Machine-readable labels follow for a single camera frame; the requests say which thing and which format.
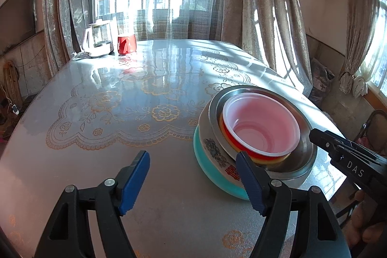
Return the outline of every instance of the hand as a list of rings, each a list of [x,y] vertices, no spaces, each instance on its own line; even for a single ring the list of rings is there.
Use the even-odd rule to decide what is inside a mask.
[[[361,202],[364,200],[364,196],[365,193],[362,190],[359,190],[355,194],[355,199]],[[382,234],[384,226],[386,225],[385,222],[380,222],[363,230],[363,218],[364,212],[362,203],[359,203],[353,210],[350,220],[342,229],[350,249],[361,239],[365,243],[376,243]]]

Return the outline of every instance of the screw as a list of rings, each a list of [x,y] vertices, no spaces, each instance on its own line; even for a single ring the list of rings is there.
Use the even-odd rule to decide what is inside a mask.
[[[312,186],[312,192],[314,192],[315,194],[319,194],[321,192],[321,189],[320,187]]]
[[[74,185],[68,185],[66,188],[65,188],[65,192],[73,192],[75,189],[75,186]]]
[[[114,184],[116,183],[115,180],[113,180],[113,178],[109,178],[107,180],[105,180],[105,186],[113,186]]]
[[[274,187],[280,187],[282,185],[281,181],[279,181],[278,179],[274,179],[271,181],[271,184],[274,186]]]

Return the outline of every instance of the white kettle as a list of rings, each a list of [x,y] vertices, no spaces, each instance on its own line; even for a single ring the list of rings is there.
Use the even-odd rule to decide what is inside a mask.
[[[110,54],[114,50],[110,21],[98,19],[83,32],[81,50],[96,58]]]

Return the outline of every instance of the stacked bowls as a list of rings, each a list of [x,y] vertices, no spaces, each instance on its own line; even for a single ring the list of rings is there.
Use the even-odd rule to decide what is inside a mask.
[[[269,90],[234,86],[206,105],[194,136],[196,158],[222,190],[247,199],[235,158],[246,151],[271,178],[299,187],[309,175],[317,148],[311,125],[291,102]]]

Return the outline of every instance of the wooden panel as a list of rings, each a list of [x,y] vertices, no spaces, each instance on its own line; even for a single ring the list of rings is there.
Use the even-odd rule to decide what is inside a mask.
[[[364,96],[367,102],[375,109],[381,109],[387,112],[387,106],[380,100],[378,95],[368,88],[368,93]]]

